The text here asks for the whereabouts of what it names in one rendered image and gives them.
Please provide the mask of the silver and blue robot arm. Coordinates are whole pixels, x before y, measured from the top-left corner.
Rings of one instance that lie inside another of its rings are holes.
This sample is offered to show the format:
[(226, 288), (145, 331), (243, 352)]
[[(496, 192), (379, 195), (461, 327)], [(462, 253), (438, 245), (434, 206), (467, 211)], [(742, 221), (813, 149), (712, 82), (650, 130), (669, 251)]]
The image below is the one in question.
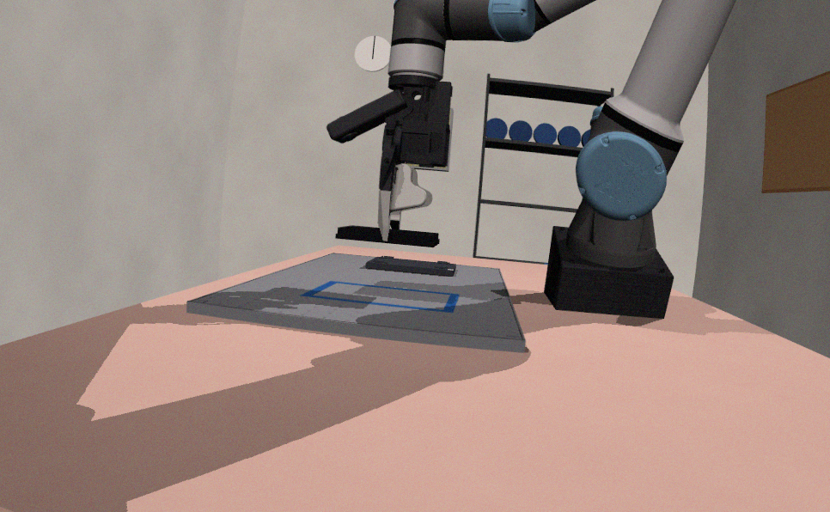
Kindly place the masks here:
[[(395, 0), (388, 74), (441, 81), (446, 40), (530, 40), (594, 1)], [(680, 122), (734, 5), (662, 0), (622, 93), (595, 108), (577, 158), (583, 199), (566, 237), (577, 257), (621, 268), (654, 260), (652, 209), (684, 143)], [(396, 89), (328, 123), (328, 135), (345, 143), (385, 123), (406, 108), (402, 94)]]

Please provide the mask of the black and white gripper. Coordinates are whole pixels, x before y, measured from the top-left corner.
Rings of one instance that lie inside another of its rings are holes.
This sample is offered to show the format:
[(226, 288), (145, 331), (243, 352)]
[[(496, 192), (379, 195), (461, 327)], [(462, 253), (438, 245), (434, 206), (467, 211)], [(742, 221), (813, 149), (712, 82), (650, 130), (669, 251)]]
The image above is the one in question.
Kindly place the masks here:
[[(400, 229), (401, 211), (432, 202), (432, 193), (418, 184), (417, 171), (406, 164), (448, 166), (449, 102), (453, 91), (451, 82), (418, 75), (390, 76), (388, 87), (403, 92), (406, 108), (385, 119), (382, 139), (378, 224), (386, 242), (390, 226)], [(421, 95), (420, 99), (413, 100), (416, 95)], [(400, 164), (405, 161), (410, 162)]]

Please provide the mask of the blue tape outline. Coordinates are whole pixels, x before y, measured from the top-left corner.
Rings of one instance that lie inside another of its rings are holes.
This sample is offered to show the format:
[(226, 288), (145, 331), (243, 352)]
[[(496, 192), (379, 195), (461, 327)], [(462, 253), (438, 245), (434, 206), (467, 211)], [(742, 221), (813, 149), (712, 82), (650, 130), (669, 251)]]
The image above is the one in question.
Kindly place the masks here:
[(339, 299), (339, 298), (332, 298), (332, 297), (314, 296), (314, 294), (316, 294), (316, 293), (318, 293), (318, 292), (320, 292), (320, 291), (322, 291), (326, 288), (330, 288), (330, 286), (332, 286), (336, 283), (343, 283), (343, 282), (330, 281), (328, 283), (325, 283), (325, 284), (319, 286), (319, 288), (315, 288), (313, 290), (310, 290), (310, 291), (302, 294), (302, 296), (322, 298), (322, 299), (330, 299), (330, 300), (337, 300), (337, 301), (344, 301), (344, 302), (352, 302), (352, 303), (367, 303), (367, 304), (375, 304), (375, 305), (398, 307), (398, 308), (414, 308), (414, 309), (423, 309), (423, 310), (448, 312), (448, 313), (453, 313), (454, 312), (455, 305), (456, 305), (457, 300), (459, 298), (459, 294), (444, 293), (444, 295), (450, 295), (450, 297), (449, 297), (449, 299), (446, 303), (446, 306), (445, 306), (444, 310), (441, 310), (441, 309), (433, 309), (433, 308), (417, 308), (417, 307), (400, 306), (400, 305), (385, 304), (385, 303), (369, 303), (369, 302), (346, 300), (346, 299)]

